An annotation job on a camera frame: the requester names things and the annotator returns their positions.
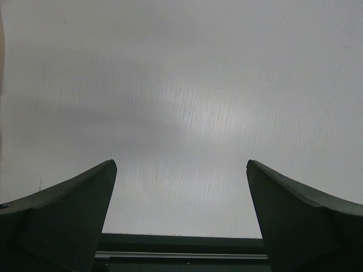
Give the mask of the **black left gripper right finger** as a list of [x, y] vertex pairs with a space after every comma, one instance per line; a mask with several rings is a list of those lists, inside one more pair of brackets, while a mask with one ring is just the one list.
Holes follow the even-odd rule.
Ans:
[[272, 271], [362, 271], [362, 205], [249, 160], [248, 185]]

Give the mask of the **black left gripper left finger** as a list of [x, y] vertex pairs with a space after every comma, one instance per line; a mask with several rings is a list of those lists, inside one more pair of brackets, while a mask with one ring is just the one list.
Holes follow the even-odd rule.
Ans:
[[1, 204], [1, 271], [91, 271], [116, 175], [106, 160]]

